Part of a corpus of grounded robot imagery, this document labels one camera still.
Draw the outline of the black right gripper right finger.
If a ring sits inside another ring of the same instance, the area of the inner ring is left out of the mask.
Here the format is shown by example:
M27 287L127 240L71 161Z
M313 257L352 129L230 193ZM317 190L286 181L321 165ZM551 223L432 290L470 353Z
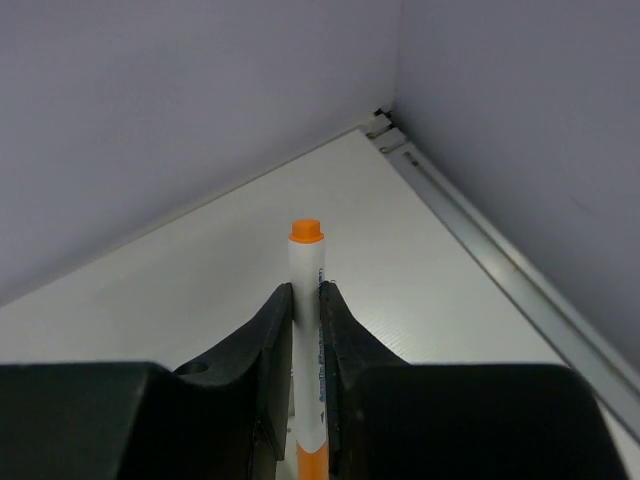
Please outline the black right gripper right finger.
M411 364L322 285L333 479L621 479L589 384L557 364Z

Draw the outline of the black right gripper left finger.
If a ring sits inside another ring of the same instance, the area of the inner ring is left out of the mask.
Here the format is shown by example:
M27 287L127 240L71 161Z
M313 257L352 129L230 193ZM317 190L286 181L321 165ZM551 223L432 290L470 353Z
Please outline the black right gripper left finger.
M272 479L284 458L292 288L168 370L151 362L1 369L5 479Z

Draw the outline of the orange cap white marker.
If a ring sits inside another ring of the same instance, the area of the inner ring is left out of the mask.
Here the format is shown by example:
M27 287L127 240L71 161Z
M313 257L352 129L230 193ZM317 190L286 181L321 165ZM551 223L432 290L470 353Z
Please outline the orange cap white marker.
M325 245L317 219L292 223L288 242L293 299L292 367L300 479L329 477L324 350L320 318Z

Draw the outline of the aluminium table edge rail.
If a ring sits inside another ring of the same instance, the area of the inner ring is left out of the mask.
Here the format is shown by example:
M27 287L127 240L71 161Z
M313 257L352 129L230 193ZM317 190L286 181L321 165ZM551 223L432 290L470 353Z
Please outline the aluminium table edge rail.
M390 111L377 109L361 130L501 294L637 439L638 373L419 150Z

